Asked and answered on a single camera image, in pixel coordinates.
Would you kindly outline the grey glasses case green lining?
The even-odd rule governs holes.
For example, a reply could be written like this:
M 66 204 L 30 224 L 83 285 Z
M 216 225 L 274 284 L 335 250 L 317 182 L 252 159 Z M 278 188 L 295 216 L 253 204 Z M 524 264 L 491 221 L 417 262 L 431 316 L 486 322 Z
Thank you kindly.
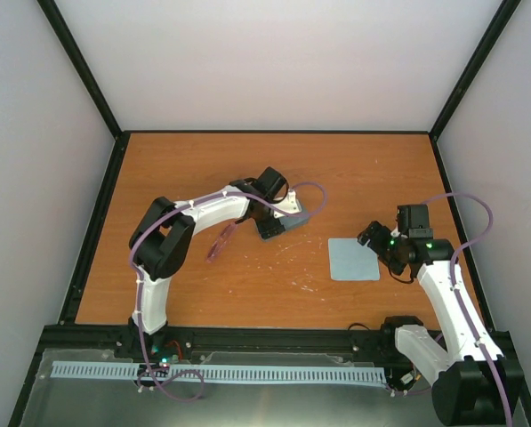
M 270 215 L 266 219 L 256 222 L 256 229 L 262 241 L 269 241 L 305 225 L 309 221 L 309 218 L 310 215 L 306 209 L 299 212 L 297 216 L 281 216 L 275 218 L 273 215 Z

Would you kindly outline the light blue cleaning cloth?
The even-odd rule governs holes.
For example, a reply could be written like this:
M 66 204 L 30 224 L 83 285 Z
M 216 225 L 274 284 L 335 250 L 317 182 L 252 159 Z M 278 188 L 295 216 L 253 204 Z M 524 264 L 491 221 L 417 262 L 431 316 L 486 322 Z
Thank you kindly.
M 355 238 L 329 238 L 330 277 L 334 281 L 378 281 L 376 254 Z

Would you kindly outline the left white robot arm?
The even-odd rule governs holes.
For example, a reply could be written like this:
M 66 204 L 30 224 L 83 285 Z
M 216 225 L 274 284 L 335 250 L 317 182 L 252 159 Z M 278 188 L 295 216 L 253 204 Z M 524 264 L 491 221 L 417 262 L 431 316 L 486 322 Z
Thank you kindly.
M 172 276 L 186 260 L 191 240 L 222 222 L 252 218 L 263 231 L 282 233 L 281 220 L 302 211 L 294 190 L 273 168 L 258 179 L 246 178 L 195 199 L 151 203 L 129 241 L 129 262 L 137 275 L 137 302 L 132 319 L 140 331 L 133 345 L 146 358 L 159 356 L 165 335 L 166 299 Z

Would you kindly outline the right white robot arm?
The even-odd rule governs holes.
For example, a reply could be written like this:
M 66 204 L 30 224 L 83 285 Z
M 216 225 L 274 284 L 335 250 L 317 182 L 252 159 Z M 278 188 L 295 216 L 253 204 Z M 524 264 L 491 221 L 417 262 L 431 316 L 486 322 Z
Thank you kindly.
M 510 426 L 523 370 L 484 326 L 463 281 L 461 251 L 434 237 L 428 206 L 399 206 L 395 229 L 373 221 L 358 234 L 358 243 L 390 274 L 409 270 L 409 280 L 430 300 L 444 341 L 411 320 L 393 326 L 393 345 L 430 385 L 438 419 L 445 426 Z

